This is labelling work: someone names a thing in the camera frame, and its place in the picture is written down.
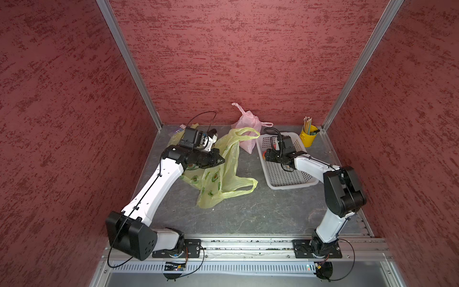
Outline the green avocado plastic bag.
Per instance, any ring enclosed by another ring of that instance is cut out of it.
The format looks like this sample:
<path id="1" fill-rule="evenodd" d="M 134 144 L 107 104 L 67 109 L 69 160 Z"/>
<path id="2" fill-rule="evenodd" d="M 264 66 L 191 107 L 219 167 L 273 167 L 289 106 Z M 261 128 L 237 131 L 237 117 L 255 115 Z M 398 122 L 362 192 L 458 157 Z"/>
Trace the green avocado plastic bag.
<path id="1" fill-rule="evenodd" d="M 251 127 L 231 129 L 226 135 L 216 141 L 215 147 L 225 163 L 200 169 L 195 165 L 189 166 L 180 179 L 199 190 L 197 206 L 208 209 L 216 206 L 225 199 L 250 194 L 257 188 L 258 181 L 254 178 L 244 178 L 236 175 L 240 142 L 250 141 L 260 137 L 260 133 Z"/>

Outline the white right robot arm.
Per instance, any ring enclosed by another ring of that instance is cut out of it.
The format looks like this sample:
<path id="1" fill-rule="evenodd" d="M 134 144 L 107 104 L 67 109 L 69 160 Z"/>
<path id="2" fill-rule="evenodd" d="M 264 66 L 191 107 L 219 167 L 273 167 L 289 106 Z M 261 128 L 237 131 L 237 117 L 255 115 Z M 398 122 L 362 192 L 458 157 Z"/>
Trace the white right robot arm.
<path id="1" fill-rule="evenodd" d="M 305 172 L 324 185 L 327 211 L 312 234 L 308 250 L 315 258 L 326 258 L 338 247 L 338 236 L 349 218 L 366 204 L 366 195 L 356 171 L 350 166 L 336 166 L 318 160 L 305 151 L 297 151 L 291 137 L 270 135 L 270 148 L 264 160 Z"/>

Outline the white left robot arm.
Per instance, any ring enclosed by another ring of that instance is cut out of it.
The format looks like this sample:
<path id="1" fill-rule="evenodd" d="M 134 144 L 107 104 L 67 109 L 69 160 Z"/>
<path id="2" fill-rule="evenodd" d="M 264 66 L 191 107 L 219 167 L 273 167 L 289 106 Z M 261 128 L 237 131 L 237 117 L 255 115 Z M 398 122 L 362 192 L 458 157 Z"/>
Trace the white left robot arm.
<path id="1" fill-rule="evenodd" d="M 153 217 L 172 185 L 190 166 L 199 169 L 225 163 L 218 148 L 216 129 L 206 132 L 187 127 L 178 144 L 161 154 L 158 167 L 132 201 L 121 212 L 111 212 L 106 229 L 111 249 L 138 260 L 156 251 L 182 252 L 183 234 L 173 228 L 153 229 Z"/>

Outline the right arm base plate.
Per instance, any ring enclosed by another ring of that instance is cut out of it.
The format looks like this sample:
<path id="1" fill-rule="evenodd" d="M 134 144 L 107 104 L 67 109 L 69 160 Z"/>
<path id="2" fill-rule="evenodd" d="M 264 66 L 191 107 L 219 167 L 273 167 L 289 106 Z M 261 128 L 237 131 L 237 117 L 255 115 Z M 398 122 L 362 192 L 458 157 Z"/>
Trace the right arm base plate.
<path id="1" fill-rule="evenodd" d="M 312 240 L 293 240 L 295 258 L 297 259 L 341 259 L 343 257 L 338 241 L 323 243 L 319 238 Z"/>

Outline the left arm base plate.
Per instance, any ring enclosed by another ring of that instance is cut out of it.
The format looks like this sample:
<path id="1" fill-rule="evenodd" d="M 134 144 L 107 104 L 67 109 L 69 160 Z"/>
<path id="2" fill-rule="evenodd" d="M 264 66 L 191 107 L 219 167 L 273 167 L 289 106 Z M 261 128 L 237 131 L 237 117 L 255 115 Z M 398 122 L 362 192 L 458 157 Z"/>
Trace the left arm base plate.
<path id="1" fill-rule="evenodd" d="M 201 252 L 200 239 L 179 239 L 173 249 L 154 251 L 153 258 L 190 259 L 199 258 Z"/>

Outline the pink plastic bag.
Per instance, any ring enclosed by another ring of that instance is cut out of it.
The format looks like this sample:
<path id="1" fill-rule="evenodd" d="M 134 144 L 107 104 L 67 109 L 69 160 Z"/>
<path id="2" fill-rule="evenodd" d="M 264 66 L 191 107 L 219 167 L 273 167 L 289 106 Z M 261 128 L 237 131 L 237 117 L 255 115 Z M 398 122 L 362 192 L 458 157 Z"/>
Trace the pink plastic bag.
<path id="1" fill-rule="evenodd" d="M 241 112 L 241 116 L 238 119 L 238 121 L 231 125 L 232 129 L 241 129 L 245 127 L 250 127 L 259 133 L 263 127 L 273 127 L 273 123 L 262 122 L 251 111 L 245 111 L 238 103 L 233 102 L 232 105 L 236 106 Z M 255 146 L 256 146 L 256 141 L 254 139 L 240 142 L 240 147 L 249 154 L 252 154 Z"/>

